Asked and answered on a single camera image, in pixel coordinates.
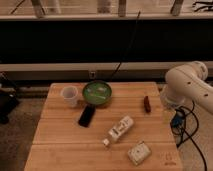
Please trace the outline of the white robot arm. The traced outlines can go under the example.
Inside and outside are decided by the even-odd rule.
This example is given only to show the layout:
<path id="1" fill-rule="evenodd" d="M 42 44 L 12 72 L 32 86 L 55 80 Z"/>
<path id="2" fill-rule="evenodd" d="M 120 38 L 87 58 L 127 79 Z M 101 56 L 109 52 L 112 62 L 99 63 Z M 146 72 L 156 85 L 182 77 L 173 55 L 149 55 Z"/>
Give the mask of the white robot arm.
<path id="1" fill-rule="evenodd" d="M 213 87 L 205 82 L 207 66 L 193 61 L 170 69 L 165 75 L 162 95 L 169 106 L 180 106 L 186 98 L 213 114 Z"/>

